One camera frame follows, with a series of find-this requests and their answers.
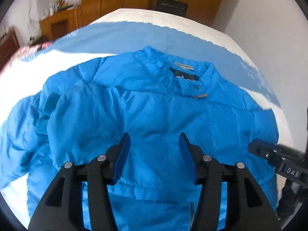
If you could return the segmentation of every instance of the jacket label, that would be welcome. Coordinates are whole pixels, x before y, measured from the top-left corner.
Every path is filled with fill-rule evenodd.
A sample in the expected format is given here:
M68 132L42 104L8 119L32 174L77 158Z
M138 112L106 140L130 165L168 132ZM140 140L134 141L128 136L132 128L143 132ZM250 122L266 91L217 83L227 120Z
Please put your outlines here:
M190 65L185 65L185 64L178 63L178 62L175 62L174 65L179 66L179 67L181 67L184 70L194 71L193 67L190 66Z

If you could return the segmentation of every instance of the bed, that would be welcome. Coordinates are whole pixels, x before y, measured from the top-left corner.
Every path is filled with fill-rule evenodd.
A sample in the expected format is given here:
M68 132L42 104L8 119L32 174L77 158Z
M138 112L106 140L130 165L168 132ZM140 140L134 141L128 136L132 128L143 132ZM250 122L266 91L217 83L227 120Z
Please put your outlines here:
M278 143L293 146L278 99L252 60L229 36L186 18L139 9L118 9L69 33L47 49L15 61L0 76L0 87L6 88L0 91L0 125L20 99L39 92L51 75L96 57L134 52L148 45L182 58L212 62L225 79L246 90L260 107L273 110ZM26 181L27 175L10 183L1 193L27 227L30 219ZM283 183L279 177L278 190Z

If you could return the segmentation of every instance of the metal screw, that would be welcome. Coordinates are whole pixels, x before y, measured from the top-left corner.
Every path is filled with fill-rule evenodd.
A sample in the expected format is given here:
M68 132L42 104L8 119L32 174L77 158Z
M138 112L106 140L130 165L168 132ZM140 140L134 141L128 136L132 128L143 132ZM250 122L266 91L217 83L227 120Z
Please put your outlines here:
M70 161L64 163L65 168L71 168L72 166L73 166L73 163L71 163Z
M204 160L204 161L211 161L211 160L212 160L212 157L209 156L209 155L204 155L204 156L203 156L203 160Z
M106 159L107 159L107 157L105 155L100 155L100 156L97 157L98 161L104 161Z
M245 164L242 163L242 162L236 163L236 166L237 166L238 168L245 168Z

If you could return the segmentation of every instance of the dresser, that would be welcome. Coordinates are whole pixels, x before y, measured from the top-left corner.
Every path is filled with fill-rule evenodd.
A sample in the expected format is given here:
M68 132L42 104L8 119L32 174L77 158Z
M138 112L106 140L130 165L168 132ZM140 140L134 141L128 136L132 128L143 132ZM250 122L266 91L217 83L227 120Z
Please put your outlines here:
M0 39L0 71L19 49L15 30L10 28L7 34Z
M42 35L49 40L56 40L83 26L81 6L56 12L40 21Z

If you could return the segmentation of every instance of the jacket collar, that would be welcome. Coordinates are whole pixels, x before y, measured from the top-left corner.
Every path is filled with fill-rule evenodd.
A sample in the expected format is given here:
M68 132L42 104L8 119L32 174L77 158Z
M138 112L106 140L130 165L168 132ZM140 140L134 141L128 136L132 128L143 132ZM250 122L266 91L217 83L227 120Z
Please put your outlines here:
M150 46L135 52L134 56L148 69L149 75L171 94L204 98L213 91L221 79L215 66L210 62L187 60L165 54ZM183 77L175 76L170 68L189 75L195 75L199 79L198 81L187 80Z

